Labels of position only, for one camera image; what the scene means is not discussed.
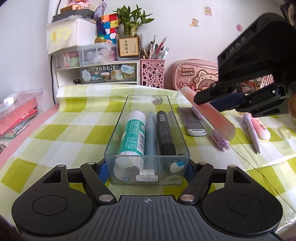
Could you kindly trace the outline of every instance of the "purple pen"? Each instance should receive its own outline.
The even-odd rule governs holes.
[[[212,125],[206,120],[206,118],[204,118],[202,116],[202,114],[194,107],[191,107],[191,110],[194,112],[194,114],[200,119],[200,121],[202,122],[203,126],[207,127],[210,132],[209,135],[211,136],[211,138],[213,139],[213,141],[216,143],[216,145],[221,149],[224,148],[225,150],[229,150],[230,149],[230,145],[229,142],[227,140],[225,140],[219,133],[218,131],[216,131],[216,129],[214,129],[212,127]]]

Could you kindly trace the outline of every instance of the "metal screw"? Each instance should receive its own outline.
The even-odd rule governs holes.
[[[110,202],[113,200],[113,196],[111,196],[110,194],[103,194],[99,197],[99,200],[102,202]]]
[[[180,198],[182,201],[185,201],[185,202],[193,202],[195,199],[195,196],[193,196],[191,194],[184,194]]]

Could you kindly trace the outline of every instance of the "black marker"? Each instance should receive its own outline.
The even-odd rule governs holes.
[[[157,113],[156,119],[161,155],[176,156],[176,147],[173,142],[173,137],[170,131],[170,125],[168,123],[167,114],[161,110]]]

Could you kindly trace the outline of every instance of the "label card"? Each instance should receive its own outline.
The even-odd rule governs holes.
[[[139,55],[139,41],[137,37],[119,39],[120,57]]]

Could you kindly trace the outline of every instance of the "desk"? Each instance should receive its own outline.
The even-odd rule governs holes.
[[[67,168],[103,158],[103,153],[127,95],[168,95],[181,131],[194,162],[208,162],[225,169],[234,164],[271,192],[282,204],[284,216],[278,233],[283,233],[296,220],[296,126],[288,115],[261,118],[271,132],[269,141],[261,140],[261,154],[256,154],[240,113],[223,114],[237,128],[229,151],[218,149],[208,137],[190,137],[178,114],[177,107],[191,104],[177,91],[134,85],[62,86],[58,106],[41,115],[36,124],[23,131],[0,155],[0,214],[10,223],[14,200],[39,178],[58,164]],[[108,188],[120,195],[179,195],[179,188],[115,186]],[[83,190],[80,184],[71,187]],[[217,183],[211,191],[223,187]]]

